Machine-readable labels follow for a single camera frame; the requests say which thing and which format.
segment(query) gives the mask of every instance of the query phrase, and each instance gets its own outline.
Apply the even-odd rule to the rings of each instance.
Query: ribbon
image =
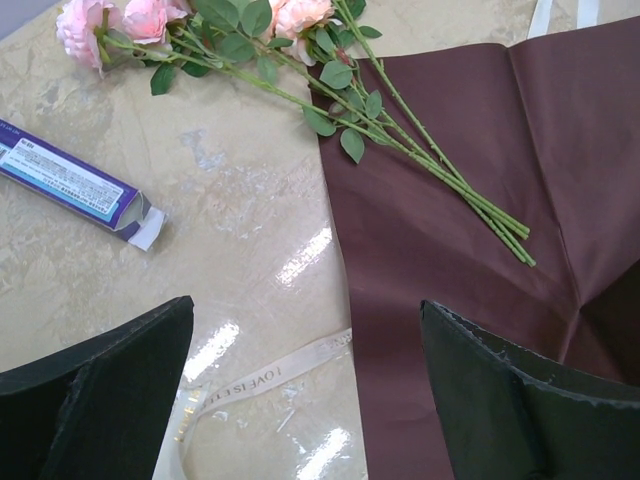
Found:
[[[316,340],[266,367],[211,392],[211,384],[179,390],[162,441],[153,480],[187,480],[182,462],[198,420],[206,413],[256,397],[346,352],[351,329]]]
[[[553,0],[538,0],[533,11],[527,38],[546,35],[551,23]],[[577,28],[593,27],[598,24],[600,0],[578,0]]]
[[[599,13],[600,0],[578,0],[578,28],[596,26]]]

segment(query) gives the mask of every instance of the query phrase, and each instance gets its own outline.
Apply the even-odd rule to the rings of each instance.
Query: marble table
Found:
[[[369,0],[364,21],[385,32],[382,55],[511,45],[535,3]],[[552,31],[575,27],[576,3],[555,2]],[[635,0],[602,4],[601,23],[640,14]],[[0,178],[0,370],[183,294],[196,304],[185,387],[223,386],[348,326],[317,143],[297,110],[227,78],[182,76],[165,97],[150,96],[150,71],[101,80],[66,58],[51,0],[6,8],[0,36],[46,10],[0,43],[0,116],[139,187],[170,223],[144,253]],[[351,356],[203,418],[186,471],[367,478]]]

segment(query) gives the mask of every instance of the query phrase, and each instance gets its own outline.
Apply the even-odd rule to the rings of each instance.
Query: wrapping paper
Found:
[[[453,478],[421,349],[423,299],[568,366],[633,378],[581,309],[640,258],[639,32],[631,19],[385,60],[471,185],[531,227],[535,269],[417,164],[368,144],[356,167],[337,137],[321,139],[372,480]]]

